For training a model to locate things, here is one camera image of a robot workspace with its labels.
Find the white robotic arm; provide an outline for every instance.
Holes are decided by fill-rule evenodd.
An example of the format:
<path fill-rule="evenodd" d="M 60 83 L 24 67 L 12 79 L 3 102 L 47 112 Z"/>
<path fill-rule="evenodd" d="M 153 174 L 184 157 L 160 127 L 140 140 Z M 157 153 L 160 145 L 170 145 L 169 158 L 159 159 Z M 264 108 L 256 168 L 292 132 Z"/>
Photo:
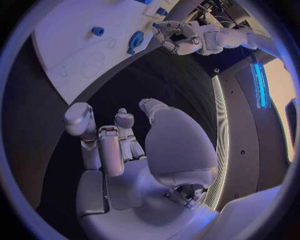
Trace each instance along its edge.
<path fill-rule="evenodd" d="M 222 28 L 216 25 L 200 26 L 197 21 L 182 23 L 163 21 L 153 24 L 154 37 L 173 54 L 187 55 L 198 52 L 201 55 L 218 54 L 224 48 L 243 46 L 257 48 L 280 57 L 271 38 L 255 34 L 251 29 Z M 174 35 L 183 35 L 185 39 L 172 40 Z"/>

